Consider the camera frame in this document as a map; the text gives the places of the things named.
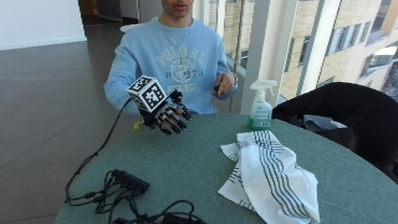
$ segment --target robotic hand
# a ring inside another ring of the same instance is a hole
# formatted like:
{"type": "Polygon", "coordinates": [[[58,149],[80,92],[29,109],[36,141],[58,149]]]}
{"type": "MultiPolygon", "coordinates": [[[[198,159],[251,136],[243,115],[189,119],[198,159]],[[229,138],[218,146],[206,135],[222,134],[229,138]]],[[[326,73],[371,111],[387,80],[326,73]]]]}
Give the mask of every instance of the robotic hand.
{"type": "Polygon", "coordinates": [[[169,96],[165,95],[158,81],[153,77],[141,76],[126,90],[142,115],[142,124],[170,135],[171,131],[179,133],[186,129],[185,123],[179,120],[181,115],[186,120],[191,115],[181,103],[182,94],[174,90],[169,96]]]}

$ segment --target round table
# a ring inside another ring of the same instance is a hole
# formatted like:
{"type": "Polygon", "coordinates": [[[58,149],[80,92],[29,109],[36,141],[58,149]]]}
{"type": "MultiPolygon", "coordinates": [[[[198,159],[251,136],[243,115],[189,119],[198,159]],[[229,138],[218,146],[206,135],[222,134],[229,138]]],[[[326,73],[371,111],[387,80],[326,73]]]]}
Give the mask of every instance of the round table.
{"type": "MultiPolygon", "coordinates": [[[[155,215],[175,200],[195,206],[194,215],[211,224],[263,223],[259,216],[218,194],[235,163],[219,146],[247,133],[247,116],[195,115],[185,121],[187,129],[166,136],[142,128],[99,153],[76,179],[70,196],[81,196],[103,185],[103,175],[114,169],[126,171],[150,184],[135,197],[139,213],[155,215]]],[[[398,223],[398,187],[351,151],[292,125],[273,120],[271,132],[296,155],[296,164],[318,180],[320,223],[398,223]]],[[[107,214],[94,214],[95,204],[72,207],[64,204],[56,224],[106,223],[107,214]]],[[[121,203],[113,219],[131,219],[121,203]]]]}

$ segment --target spray nozzle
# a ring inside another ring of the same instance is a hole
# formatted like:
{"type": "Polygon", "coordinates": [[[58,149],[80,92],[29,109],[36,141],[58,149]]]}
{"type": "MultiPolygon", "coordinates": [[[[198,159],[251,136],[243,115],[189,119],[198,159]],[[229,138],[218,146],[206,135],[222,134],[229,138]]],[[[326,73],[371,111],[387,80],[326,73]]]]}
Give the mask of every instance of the spray nozzle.
{"type": "Polygon", "coordinates": [[[270,89],[271,91],[271,95],[274,95],[273,92],[273,86],[275,86],[275,81],[274,80],[257,80],[251,85],[250,85],[250,89],[251,90],[257,90],[258,93],[263,92],[265,90],[270,89]]]}

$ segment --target light blue sweatshirt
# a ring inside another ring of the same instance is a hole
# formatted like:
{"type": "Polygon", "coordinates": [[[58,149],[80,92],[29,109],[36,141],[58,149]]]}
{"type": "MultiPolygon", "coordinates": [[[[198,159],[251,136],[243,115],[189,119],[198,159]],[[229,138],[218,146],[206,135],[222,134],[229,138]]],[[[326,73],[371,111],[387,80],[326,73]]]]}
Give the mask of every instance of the light blue sweatshirt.
{"type": "MultiPolygon", "coordinates": [[[[189,27],[163,26],[157,18],[129,29],[115,48],[105,96],[110,104],[122,108],[129,95],[127,87],[141,75],[154,77],[166,94],[174,89],[182,93],[182,103],[190,113],[214,114],[211,91],[217,75],[229,72],[225,49],[218,34],[197,20],[189,27]]],[[[226,99],[237,87],[225,95],[226,99]]],[[[129,114],[138,114],[133,102],[129,114]]]]}

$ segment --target striped towel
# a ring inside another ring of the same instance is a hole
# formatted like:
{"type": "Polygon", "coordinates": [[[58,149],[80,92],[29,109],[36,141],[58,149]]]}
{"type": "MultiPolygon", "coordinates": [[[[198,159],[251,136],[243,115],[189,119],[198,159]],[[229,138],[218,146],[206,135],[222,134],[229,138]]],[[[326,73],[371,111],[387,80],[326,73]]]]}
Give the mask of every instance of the striped towel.
{"type": "Polygon", "coordinates": [[[316,179],[273,133],[238,133],[237,143],[221,149],[237,166],[218,193],[267,224],[319,223],[316,179]]]}

